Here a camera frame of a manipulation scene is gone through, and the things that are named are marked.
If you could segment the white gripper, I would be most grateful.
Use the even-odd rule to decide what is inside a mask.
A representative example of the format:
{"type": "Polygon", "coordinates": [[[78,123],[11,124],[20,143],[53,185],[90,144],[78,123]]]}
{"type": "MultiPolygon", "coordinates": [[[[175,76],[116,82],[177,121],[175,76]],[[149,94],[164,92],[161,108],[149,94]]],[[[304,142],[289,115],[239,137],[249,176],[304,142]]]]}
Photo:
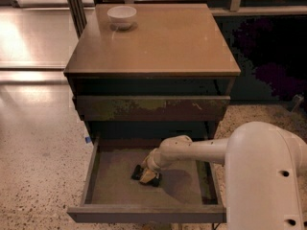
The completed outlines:
{"type": "Polygon", "coordinates": [[[143,184],[158,185],[160,182],[160,175],[157,172],[167,168],[169,165],[169,154],[164,150],[153,149],[140,165],[142,169],[145,169],[140,177],[140,182],[143,184]]]}

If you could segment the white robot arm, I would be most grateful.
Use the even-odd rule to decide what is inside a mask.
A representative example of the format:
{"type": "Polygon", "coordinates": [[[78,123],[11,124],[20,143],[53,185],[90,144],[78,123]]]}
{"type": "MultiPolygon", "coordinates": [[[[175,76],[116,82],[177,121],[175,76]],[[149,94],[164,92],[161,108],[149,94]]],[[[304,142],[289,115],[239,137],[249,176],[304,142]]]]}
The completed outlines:
{"type": "Polygon", "coordinates": [[[307,145],[295,134],[249,122],[226,139],[167,138],[142,162],[140,181],[179,160],[224,165],[228,230],[304,230],[297,178],[307,167],[307,145]]]}

